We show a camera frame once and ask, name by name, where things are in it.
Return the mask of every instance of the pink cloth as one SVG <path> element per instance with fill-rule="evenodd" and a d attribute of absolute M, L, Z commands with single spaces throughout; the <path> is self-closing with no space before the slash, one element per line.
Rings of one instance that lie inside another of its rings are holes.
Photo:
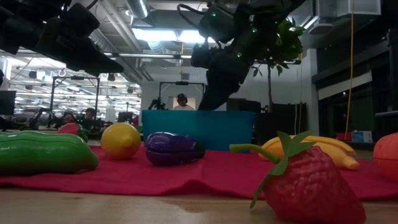
<path fill-rule="evenodd" d="M 252 198 L 272 167 L 257 154 L 207 151 L 205 158 L 181 166 L 155 167 L 144 148 L 130 161 L 109 159 L 100 147 L 96 170 L 82 174 L 40 174 L 30 177 L 0 177 L 3 187 L 116 195 L 207 194 Z M 386 180 L 372 161 L 359 161 L 359 171 L 341 171 L 360 199 L 398 196 L 398 183 Z"/>

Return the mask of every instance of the wooden table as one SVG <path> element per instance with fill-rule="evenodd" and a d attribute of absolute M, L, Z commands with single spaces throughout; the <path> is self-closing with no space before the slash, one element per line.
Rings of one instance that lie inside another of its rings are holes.
<path fill-rule="evenodd" d="M 371 159 L 372 152 L 356 156 Z M 367 223 L 397 223 L 398 201 L 364 202 Z M 190 195 L 139 197 L 0 189 L 1 224 L 287 223 L 260 201 Z"/>

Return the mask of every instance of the purple eggplant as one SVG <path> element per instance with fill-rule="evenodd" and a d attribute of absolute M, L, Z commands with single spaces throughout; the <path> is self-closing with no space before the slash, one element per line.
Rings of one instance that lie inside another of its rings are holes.
<path fill-rule="evenodd" d="M 205 148 L 196 141 L 177 134 L 153 133 L 145 142 L 148 160 L 155 166 L 172 166 L 201 159 Z"/>

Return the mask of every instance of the plastic banana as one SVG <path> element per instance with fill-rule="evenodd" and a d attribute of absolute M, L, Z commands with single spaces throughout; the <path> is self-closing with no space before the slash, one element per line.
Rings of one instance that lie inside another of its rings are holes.
<path fill-rule="evenodd" d="M 349 170 L 359 169 L 359 162 L 351 157 L 352 155 L 355 155 L 355 151 L 351 146 L 347 145 L 346 143 L 336 139 L 320 136 L 309 136 L 303 140 L 303 142 L 310 141 L 316 142 L 315 146 L 319 146 L 324 153 L 328 154 L 337 168 Z M 284 156 L 282 144 L 280 143 L 279 138 L 273 138 L 267 141 L 262 146 L 262 148 L 267 152 L 277 154 L 280 157 Z"/>

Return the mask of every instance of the blue plastic bin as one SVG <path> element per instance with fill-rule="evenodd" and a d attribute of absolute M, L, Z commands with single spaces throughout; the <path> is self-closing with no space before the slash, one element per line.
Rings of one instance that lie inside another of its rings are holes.
<path fill-rule="evenodd" d="M 243 111 L 142 112 L 144 140 L 156 132 L 188 135 L 207 149 L 228 151 L 230 144 L 247 144 L 253 134 L 254 113 Z"/>

